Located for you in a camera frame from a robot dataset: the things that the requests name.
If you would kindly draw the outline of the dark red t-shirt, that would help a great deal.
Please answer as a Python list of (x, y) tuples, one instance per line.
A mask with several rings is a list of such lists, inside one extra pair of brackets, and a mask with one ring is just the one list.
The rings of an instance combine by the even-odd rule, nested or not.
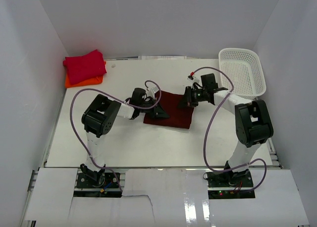
[(162, 91), (159, 104), (169, 115), (169, 118), (151, 118), (149, 114), (145, 114), (143, 123), (172, 128), (189, 129), (192, 122), (194, 108), (178, 108), (177, 106), (181, 99), (182, 95)]

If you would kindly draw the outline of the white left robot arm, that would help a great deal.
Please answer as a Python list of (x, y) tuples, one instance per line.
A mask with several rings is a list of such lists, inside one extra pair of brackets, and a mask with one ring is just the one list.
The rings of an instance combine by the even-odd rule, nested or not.
[(101, 141), (105, 138), (117, 117), (134, 120), (140, 113), (145, 113), (155, 120), (170, 118), (157, 99), (147, 96), (146, 90), (134, 89), (132, 97), (124, 103), (110, 100), (108, 97), (98, 94), (82, 115), (82, 124), (86, 131), (87, 148), (89, 154), (86, 162), (80, 166), (82, 173), (93, 185), (102, 184), (102, 173), (105, 167), (104, 159), (101, 157)]

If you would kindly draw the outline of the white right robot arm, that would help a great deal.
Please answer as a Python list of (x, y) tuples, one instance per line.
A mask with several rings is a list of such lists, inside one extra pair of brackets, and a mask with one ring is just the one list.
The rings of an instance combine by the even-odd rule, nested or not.
[(203, 175), (208, 182), (220, 182), (234, 186), (241, 184), (249, 174), (249, 165), (258, 148), (273, 135), (273, 126), (265, 101), (249, 100), (234, 95), (231, 90), (219, 87), (213, 73), (197, 79), (188, 76), (190, 86), (185, 88), (179, 108), (195, 108), (200, 102), (214, 105), (232, 113), (235, 117), (236, 148), (223, 170), (210, 170)]

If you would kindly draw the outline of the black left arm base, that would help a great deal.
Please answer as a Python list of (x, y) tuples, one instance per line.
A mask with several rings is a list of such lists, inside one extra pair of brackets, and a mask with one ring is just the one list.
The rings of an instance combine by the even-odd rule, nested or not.
[(74, 197), (87, 198), (120, 198), (122, 196), (119, 189), (120, 173), (116, 173), (117, 178), (111, 172), (104, 172), (97, 181), (92, 180), (87, 175), (79, 172), (74, 188)]

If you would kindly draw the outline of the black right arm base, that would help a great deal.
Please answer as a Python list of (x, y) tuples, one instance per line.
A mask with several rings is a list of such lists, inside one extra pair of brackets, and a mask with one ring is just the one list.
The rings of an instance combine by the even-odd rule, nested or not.
[(203, 179), (208, 183), (208, 196), (210, 200), (229, 199), (255, 199), (256, 195), (251, 173), (229, 179), (228, 173), (215, 174), (206, 172)]

